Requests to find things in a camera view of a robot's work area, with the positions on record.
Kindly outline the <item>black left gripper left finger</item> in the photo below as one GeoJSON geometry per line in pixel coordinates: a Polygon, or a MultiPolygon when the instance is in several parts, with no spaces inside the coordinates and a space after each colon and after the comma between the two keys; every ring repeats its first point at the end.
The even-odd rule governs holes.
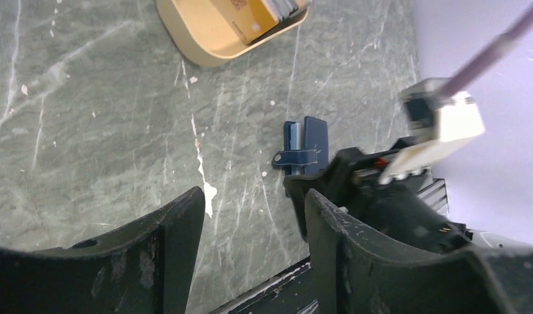
{"type": "Polygon", "coordinates": [[[184,313],[204,215],[193,187],[67,249],[0,247],[0,313],[184,313]]]}

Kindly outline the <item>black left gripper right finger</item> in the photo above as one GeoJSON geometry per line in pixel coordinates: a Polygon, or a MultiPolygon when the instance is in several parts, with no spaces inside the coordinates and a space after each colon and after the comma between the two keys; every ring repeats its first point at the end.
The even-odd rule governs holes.
{"type": "Polygon", "coordinates": [[[533,313],[533,247],[472,247],[447,255],[400,243],[305,199],[321,313],[533,313]]]}

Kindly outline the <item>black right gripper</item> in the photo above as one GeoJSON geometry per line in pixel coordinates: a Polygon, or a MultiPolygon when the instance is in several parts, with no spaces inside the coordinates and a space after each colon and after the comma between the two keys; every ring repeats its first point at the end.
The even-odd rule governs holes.
{"type": "Polygon", "coordinates": [[[412,136],[401,137],[389,150],[372,154],[357,147],[344,148],[318,173],[286,177],[283,185],[292,200],[302,238],[308,238],[305,196],[314,189],[336,207],[347,208],[350,216],[406,245],[438,254],[470,245],[472,234],[464,224],[451,222],[419,197],[426,170],[379,183],[390,159],[413,143],[412,136]]]}

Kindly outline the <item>blue leather card holder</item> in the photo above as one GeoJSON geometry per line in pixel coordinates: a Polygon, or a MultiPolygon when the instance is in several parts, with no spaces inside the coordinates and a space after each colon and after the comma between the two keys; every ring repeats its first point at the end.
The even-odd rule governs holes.
{"type": "Polygon", "coordinates": [[[327,121],[306,116],[303,122],[283,124],[284,147],[271,159],[285,175],[314,175],[329,164],[327,121]]]}

